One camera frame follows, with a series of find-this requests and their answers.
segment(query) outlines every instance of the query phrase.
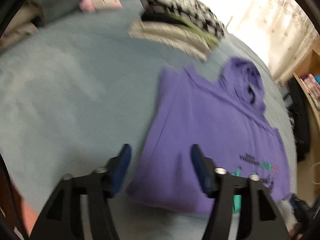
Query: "stuffed animal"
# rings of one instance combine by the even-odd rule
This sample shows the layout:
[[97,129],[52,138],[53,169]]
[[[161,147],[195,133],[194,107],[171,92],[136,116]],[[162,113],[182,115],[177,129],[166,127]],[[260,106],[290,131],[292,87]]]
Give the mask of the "stuffed animal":
[[82,0],[80,2],[82,11],[94,12],[101,9],[122,8],[120,0]]

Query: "mattress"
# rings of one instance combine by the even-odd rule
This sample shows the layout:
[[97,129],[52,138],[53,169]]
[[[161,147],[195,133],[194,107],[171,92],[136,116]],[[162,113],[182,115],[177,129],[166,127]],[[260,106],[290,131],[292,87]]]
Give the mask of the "mattress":
[[[192,62],[214,81],[231,56],[252,60],[261,73],[265,117],[279,129],[296,192],[289,118],[259,57],[228,33],[205,63],[164,44],[131,38],[127,30],[142,6],[139,0],[121,3],[121,10],[65,17],[0,58],[1,153],[31,207],[41,211],[63,174],[88,174],[129,143],[133,155],[125,187],[155,114],[160,69]],[[201,239],[208,220],[130,202],[124,190],[110,206],[121,239]]]

